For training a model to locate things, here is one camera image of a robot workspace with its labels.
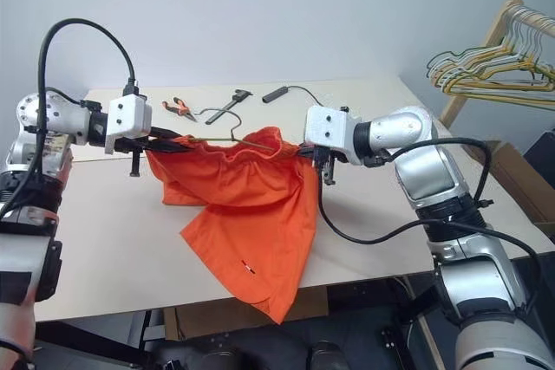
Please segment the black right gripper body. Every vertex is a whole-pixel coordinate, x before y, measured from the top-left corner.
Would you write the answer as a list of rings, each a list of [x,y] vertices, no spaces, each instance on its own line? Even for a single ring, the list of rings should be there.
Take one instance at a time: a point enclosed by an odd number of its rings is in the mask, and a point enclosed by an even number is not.
[[[324,146],[315,146],[312,151],[312,160],[317,169],[317,173],[322,182],[326,185],[334,185],[335,163],[346,164],[346,156],[338,151],[331,150]]]

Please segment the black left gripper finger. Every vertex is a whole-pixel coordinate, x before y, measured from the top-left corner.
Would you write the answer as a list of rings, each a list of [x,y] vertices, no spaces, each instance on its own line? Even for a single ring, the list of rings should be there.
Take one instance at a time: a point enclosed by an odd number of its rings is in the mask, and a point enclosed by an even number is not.
[[[186,153],[192,151],[193,147],[172,140],[151,140],[148,150],[156,153]]]
[[[180,133],[176,133],[173,130],[165,129],[161,127],[152,127],[151,128],[151,141],[164,141],[164,142],[173,142],[173,143],[181,143],[186,141],[186,138],[181,135]]]

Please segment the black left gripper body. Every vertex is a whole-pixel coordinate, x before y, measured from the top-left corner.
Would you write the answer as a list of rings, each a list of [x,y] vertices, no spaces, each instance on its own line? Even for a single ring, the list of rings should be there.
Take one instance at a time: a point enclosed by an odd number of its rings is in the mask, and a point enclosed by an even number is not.
[[[149,136],[137,139],[129,139],[121,137],[114,143],[114,150],[117,153],[125,153],[131,155],[131,171],[130,177],[140,176],[140,155],[151,146],[151,138]]]

